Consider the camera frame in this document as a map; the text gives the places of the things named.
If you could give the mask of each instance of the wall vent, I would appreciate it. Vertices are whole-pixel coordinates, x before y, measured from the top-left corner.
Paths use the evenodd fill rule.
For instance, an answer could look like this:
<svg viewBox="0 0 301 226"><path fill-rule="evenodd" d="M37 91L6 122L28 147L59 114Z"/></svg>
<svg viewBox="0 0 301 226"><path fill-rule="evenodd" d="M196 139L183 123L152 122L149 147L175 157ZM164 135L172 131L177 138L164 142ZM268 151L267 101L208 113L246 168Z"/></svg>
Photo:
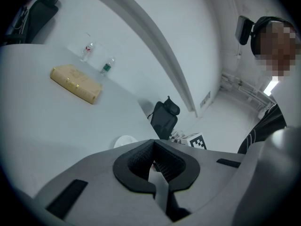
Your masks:
<svg viewBox="0 0 301 226"><path fill-rule="evenodd" d="M209 93L206 95L205 99L203 99L203 101L201 102L201 108L204 106L204 104L207 103L207 101L209 100L211 96L211 91L209 91Z"/></svg>

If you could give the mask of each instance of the white round object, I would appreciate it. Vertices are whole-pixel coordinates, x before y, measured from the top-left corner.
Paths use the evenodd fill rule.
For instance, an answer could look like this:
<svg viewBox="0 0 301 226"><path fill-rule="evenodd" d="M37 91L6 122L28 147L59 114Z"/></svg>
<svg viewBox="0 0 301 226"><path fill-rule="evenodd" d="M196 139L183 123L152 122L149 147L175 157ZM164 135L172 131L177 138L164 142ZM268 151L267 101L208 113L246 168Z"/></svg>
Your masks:
<svg viewBox="0 0 301 226"><path fill-rule="evenodd" d="M131 136L128 136L128 135L121 136L116 141L116 143L114 145L114 148L120 147L120 146L123 146L123 145L127 145L127 144L131 144L131 143L134 143L134 142L138 142L138 141L135 138L131 137Z"/></svg>

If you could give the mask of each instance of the bottle label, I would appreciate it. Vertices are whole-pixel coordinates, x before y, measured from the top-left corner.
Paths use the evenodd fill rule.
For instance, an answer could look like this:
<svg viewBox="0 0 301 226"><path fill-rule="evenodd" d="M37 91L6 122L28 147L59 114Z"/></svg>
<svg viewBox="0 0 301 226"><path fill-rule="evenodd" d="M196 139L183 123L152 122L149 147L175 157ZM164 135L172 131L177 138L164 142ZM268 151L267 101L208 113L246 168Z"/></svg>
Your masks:
<svg viewBox="0 0 301 226"><path fill-rule="evenodd" d="M109 64L105 64L103 69L106 71L106 72L109 72L109 70L111 69L111 66Z"/></svg>

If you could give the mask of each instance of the ceiling light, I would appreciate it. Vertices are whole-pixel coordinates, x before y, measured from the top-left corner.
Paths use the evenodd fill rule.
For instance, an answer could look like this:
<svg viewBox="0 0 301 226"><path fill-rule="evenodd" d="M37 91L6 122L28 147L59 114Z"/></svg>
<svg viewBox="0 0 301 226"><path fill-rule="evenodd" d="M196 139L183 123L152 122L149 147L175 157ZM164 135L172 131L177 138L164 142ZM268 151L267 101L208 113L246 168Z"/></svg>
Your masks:
<svg viewBox="0 0 301 226"><path fill-rule="evenodd" d="M267 96L270 96L272 89L278 84L278 82L279 81L271 81L263 93L266 94Z"/></svg>

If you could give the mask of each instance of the yellow book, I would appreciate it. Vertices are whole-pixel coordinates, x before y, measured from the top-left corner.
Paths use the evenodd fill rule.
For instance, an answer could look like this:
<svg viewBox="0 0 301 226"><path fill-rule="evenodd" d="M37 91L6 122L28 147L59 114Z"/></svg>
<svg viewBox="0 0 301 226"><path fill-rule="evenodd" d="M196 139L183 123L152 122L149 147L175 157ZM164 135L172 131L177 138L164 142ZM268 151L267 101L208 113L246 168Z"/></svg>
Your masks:
<svg viewBox="0 0 301 226"><path fill-rule="evenodd" d="M74 65L61 65L51 70L50 78L78 97L93 104L102 85L79 71Z"/></svg>

